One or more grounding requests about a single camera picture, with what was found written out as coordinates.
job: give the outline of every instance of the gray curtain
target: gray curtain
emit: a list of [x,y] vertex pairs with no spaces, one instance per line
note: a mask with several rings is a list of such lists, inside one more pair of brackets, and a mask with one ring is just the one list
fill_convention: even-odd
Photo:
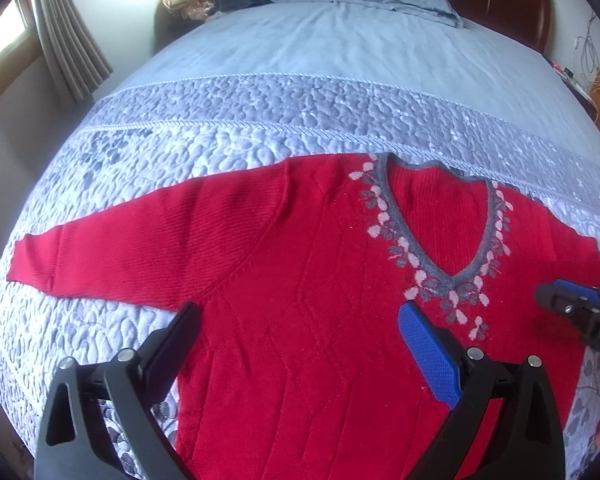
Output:
[[33,0],[46,63],[63,104],[83,101],[112,69],[85,27],[72,0]]

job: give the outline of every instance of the bed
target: bed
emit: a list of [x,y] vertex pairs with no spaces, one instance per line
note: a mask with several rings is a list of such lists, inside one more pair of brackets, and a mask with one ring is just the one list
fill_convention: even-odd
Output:
[[[507,182],[600,248],[600,134],[542,58],[549,0],[450,0],[452,28],[343,3],[238,10],[180,38],[101,99],[31,193],[0,260],[0,402],[35,454],[58,361],[109,360],[171,314],[6,283],[14,242],[194,176],[311,153],[394,152]],[[320,56],[314,53],[328,53]],[[125,469],[136,463],[111,405]],[[173,442],[177,384],[154,407]],[[600,356],[565,429],[568,476],[593,454]]]

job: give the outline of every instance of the metal screw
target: metal screw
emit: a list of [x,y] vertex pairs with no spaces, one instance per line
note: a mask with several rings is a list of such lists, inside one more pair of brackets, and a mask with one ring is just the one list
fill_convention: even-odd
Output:
[[127,361],[131,361],[135,355],[136,351],[133,348],[123,348],[120,352],[118,352],[116,358],[121,363],[126,363]]
[[58,366],[62,368],[62,370],[67,370],[67,368],[71,368],[75,363],[76,360],[73,357],[69,356],[62,359]]
[[474,361],[479,361],[484,357],[484,352],[480,350],[477,346],[472,346],[468,348],[466,354],[469,356],[469,359],[473,359]]
[[537,355],[530,355],[526,358],[526,362],[528,362],[533,368],[539,368],[542,366],[542,359]]

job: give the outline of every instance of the wall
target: wall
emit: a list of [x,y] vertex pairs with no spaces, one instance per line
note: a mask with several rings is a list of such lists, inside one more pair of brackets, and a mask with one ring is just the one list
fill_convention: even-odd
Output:
[[[0,255],[24,201],[71,127],[41,57],[0,97]],[[0,452],[22,473],[14,441],[0,406]]]
[[[591,6],[586,0],[552,0],[552,26],[545,55],[557,64],[569,68],[577,81],[585,88],[593,81],[595,74],[582,73],[580,54],[583,41],[575,51],[575,41],[587,33],[587,22],[591,17]],[[591,25],[591,37],[600,59],[600,20]]]
[[155,53],[155,28],[164,28],[156,19],[161,0],[74,0],[113,73],[94,93],[99,99],[113,91],[124,79]]

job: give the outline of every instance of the knit texture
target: knit texture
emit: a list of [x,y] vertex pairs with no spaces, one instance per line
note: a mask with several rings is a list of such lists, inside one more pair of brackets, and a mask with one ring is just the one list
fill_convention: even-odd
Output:
[[557,278],[600,286],[595,240],[501,184],[374,155],[161,189],[27,235],[8,274],[55,296],[201,305],[176,448],[204,480],[403,478],[448,414],[398,331],[405,298],[493,359],[538,354],[564,424],[584,348],[534,303]]

